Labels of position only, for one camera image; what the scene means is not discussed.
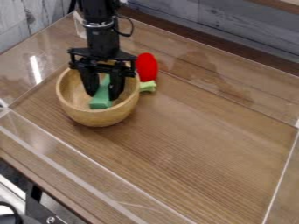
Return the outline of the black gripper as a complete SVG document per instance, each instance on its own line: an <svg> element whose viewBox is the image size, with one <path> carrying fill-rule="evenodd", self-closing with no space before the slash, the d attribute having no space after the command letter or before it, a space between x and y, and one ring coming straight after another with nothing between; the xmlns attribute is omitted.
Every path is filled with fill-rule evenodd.
<svg viewBox="0 0 299 224"><path fill-rule="evenodd" d="M99 74L110 74L109 97L114 101L125 91L126 77L134 77L137 56L121 50L117 24L85 23L86 48L71 48L70 68L78 69L86 92L94 96L99 90Z"/></svg>

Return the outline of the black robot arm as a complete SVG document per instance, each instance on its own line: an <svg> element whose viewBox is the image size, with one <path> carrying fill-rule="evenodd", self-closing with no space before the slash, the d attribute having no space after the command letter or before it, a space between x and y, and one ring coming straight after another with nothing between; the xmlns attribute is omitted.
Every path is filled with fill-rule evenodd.
<svg viewBox="0 0 299 224"><path fill-rule="evenodd" d="M70 68L79 71L83 87L90 96L99 90L99 74L110 75L109 98L117 100L125 91L126 78L137 76L137 56L121 49L121 36L131 37L131 32L119 30L118 19L133 20L118 15L121 0L81 0L83 27L87 33L86 48L71 48Z"/></svg>

